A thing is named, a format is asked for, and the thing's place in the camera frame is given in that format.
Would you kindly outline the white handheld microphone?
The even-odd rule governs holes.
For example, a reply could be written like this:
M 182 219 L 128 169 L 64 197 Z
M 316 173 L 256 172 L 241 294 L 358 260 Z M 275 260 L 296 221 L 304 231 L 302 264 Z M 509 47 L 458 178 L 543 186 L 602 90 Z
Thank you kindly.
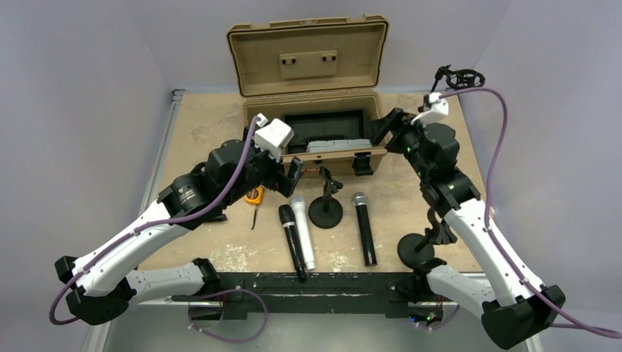
M 293 210 L 296 226 L 298 228 L 305 268 L 308 271 L 313 271 L 315 270 L 315 255 L 307 219 L 307 204 L 302 195 L 295 195 L 290 201 L 290 206 Z

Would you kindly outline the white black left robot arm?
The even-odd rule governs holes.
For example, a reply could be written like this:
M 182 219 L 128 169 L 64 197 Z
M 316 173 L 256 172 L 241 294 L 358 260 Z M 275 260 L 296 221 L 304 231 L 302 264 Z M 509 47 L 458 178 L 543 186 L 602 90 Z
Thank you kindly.
M 72 320 L 99 325 L 143 301 L 166 296 L 213 298 L 219 276 L 206 259 L 153 271 L 141 271 L 139 264 L 198 226 L 219 220 L 226 207 L 254 188 L 291 196 L 302 174 L 299 158 L 285 166 L 252 140 L 226 141 L 206 161 L 175 178 L 108 243 L 83 257 L 59 258 L 55 269 L 64 286 L 57 299 L 66 301 Z

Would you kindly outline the black tripod mic stand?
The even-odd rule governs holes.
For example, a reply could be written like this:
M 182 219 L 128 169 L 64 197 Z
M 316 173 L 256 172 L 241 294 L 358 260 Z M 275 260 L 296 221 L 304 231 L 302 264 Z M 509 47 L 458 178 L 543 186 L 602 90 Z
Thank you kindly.
M 486 82 L 485 76 L 478 71 L 473 69 L 451 70 L 450 65 L 445 65 L 437 69 L 434 75 L 435 81 L 431 91 L 428 93 L 429 95 L 435 93 L 438 83 L 443 78 L 445 78 L 445 83 L 451 92 L 470 88 L 481 88 Z

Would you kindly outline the silver-head black microphone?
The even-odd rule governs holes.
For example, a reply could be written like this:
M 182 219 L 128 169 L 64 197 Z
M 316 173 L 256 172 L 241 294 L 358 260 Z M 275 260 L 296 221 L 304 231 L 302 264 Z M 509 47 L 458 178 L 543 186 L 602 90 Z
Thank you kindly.
M 373 242 L 373 232 L 370 226 L 370 217 L 368 210 L 369 199 L 367 195 L 365 195 L 363 192 L 356 192 L 353 194 L 352 202 L 356 209 L 356 216 L 358 221 L 359 235 L 365 266 L 376 266 L 376 251 Z

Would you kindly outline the black round-base mic stand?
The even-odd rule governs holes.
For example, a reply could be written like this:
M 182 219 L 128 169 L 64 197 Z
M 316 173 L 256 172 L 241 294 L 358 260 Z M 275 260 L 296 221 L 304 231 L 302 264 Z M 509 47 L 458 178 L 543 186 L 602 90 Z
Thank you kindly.
M 343 188 L 343 184 L 335 180 L 325 166 L 320 168 L 320 176 L 325 181 L 323 195 L 311 202 L 308 216 L 316 227 L 326 230 L 336 227 L 343 218 L 343 207 L 333 197 Z

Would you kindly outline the black handheld microphone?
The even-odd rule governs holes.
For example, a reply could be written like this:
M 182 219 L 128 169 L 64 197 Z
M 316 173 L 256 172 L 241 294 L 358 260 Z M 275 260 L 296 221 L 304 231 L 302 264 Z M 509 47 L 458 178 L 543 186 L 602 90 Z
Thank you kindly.
M 285 231 L 285 237 L 288 243 L 296 275 L 300 282 L 305 282 L 307 280 L 307 275 L 304 264 L 304 256 L 301 250 L 301 244 L 299 241 L 299 234 L 293 210 L 289 205 L 280 205 L 278 208 L 278 213 L 282 228 Z

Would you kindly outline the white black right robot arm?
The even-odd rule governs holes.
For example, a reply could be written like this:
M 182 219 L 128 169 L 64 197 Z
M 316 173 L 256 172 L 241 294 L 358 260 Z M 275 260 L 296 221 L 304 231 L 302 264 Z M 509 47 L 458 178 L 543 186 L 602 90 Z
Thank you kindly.
M 489 338 L 510 349 L 549 328 L 566 297 L 545 285 L 512 250 L 487 214 L 473 182 L 457 165 L 460 145 L 453 128 L 422 123 L 402 109 L 369 122 L 372 144 L 385 143 L 401 154 L 420 179 L 431 227 L 424 235 L 408 234 L 398 243 L 400 260 L 414 272 L 400 286 L 404 296 L 443 296 L 480 319 Z M 457 235 L 483 269 L 488 284 L 460 274 L 434 254 L 436 235 Z

